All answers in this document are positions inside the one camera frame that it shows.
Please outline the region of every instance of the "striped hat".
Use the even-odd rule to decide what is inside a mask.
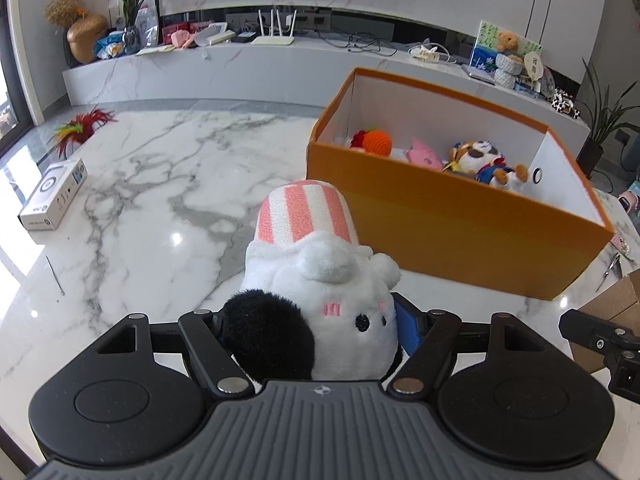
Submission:
[[[315,231],[358,244],[349,208],[340,192],[319,180],[301,180],[275,189],[265,199],[254,239],[283,247]]]

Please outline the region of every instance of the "orange ball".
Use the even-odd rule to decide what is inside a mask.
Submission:
[[[392,147],[391,137],[382,130],[373,130],[364,136],[362,147],[367,153],[389,156]]]

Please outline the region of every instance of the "painting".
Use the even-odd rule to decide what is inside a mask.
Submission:
[[[510,37],[510,41],[507,43],[503,41],[503,53],[505,55],[515,54],[524,58],[525,54],[529,52],[542,54],[542,46],[540,44],[513,34],[493,23],[480,22],[480,30],[478,31],[474,49],[471,52],[469,65],[493,75],[497,68],[495,57],[498,55],[499,38],[504,38],[505,35]]]

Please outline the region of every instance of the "white product box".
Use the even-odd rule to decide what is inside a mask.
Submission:
[[[18,215],[27,231],[56,229],[86,179],[82,159],[51,164]]]

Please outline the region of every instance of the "plush toy's eye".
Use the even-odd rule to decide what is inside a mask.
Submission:
[[[356,318],[356,328],[361,332],[366,332],[369,329],[369,318],[364,314],[360,314]]]

